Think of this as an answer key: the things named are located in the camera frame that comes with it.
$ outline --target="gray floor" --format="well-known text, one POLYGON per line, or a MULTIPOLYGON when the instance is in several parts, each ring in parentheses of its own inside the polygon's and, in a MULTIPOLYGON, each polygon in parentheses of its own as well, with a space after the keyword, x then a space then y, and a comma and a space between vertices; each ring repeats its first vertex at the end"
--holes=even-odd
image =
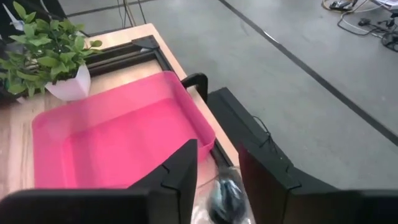
MULTIPOLYGON (((117 4, 60 2, 67 14, 117 4)), ((398 133, 398 54, 377 38, 337 28, 339 15, 322 9, 319 1, 228 2, 398 133)), ((206 73, 211 90, 227 86, 267 124, 297 167, 342 189, 398 187, 398 148, 217 0, 157 0, 142 6, 185 71, 206 73)), ((139 15, 137 5, 132 10, 139 15)), ((361 16, 387 19, 389 14, 374 11, 348 20, 361 16)), ((70 19, 85 23, 88 33, 122 27, 117 9, 70 19)))

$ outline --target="plastic bag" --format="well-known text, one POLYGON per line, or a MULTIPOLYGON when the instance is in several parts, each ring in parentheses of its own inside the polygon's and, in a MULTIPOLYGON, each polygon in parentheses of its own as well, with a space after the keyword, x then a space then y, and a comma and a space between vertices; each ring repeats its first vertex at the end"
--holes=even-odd
POLYGON ((250 208, 250 204, 248 198, 246 196, 246 192, 244 191, 242 179, 240 176, 240 170, 237 167, 230 167, 227 169, 222 169, 219 171, 217 177, 213 180, 208 181, 207 183, 199 186, 197 188, 195 201, 193 203, 193 210, 192 210, 192 219, 191 224, 253 224, 255 223, 252 215, 252 211, 250 208), (218 204, 221 201, 221 195, 219 192, 220 185, 224 184, 226 180, 233 179, 234 183, 231 184, 230 182, 227 183, 229 187, 231 187, 233 192, 239 192, 241 196, 242 203, 244 204, 244 211, 236 212, 233 222, 226 222, 222 218, 222 222, 216 221, 214 215, 209 215, 209 212, 213 212, 214 208, 216 207, 218 210, 223 210, 223 207, 219 207, 218 204))

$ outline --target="plastic bin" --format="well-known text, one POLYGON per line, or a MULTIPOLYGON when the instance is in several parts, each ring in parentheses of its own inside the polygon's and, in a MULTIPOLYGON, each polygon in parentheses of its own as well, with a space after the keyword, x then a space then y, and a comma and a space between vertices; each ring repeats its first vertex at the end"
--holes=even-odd
POLYGON ((46 111, 32 123, 37 188, 125 189, 189 139, 198 161, 215 133, 173 72, 46 111))

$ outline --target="black equipment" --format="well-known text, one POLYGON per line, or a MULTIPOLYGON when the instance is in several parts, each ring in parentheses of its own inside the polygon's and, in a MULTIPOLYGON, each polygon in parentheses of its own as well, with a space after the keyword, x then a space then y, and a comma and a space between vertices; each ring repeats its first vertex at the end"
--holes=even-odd
POLYGON ((256 223, 398 223, 398 190, 339 190, 247 142, 241 173, 256 223))

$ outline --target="wooden table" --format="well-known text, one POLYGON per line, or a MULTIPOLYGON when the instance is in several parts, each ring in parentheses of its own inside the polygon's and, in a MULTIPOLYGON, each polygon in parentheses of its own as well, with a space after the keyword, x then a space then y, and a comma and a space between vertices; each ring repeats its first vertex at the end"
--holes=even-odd
MULTIPOLYGON (((148 35, 153 35, 156 38, 156 41, 159 43, 160 48, 178 77, 180 79, 185 78, 187 75, 152 24, 103 34, 91 37, 88 40, 102 40, 103 45, 101 48, 107 48, 148 35)), ((159 64, 156 61, 150 61, 100 75, 92 79, 90 94, 94 95, 160 71, 159 64)), ((188 91, 199 110, 215 130, 217 139, 232 163, 238 166, 238 153, 217 123, 215 117, 194 88, 190 88, 188 91)), ((32 120, 39 113, 63 104, 65 102, 47 93, 44 96, 34 96, 23 104, 14 103, 0 108, 0 198, 10 192, 34 186, 32 120)), ((198 166, 198 185, 206 182, 215 175, 216 166, 209 155, 207 160, 198 166)))

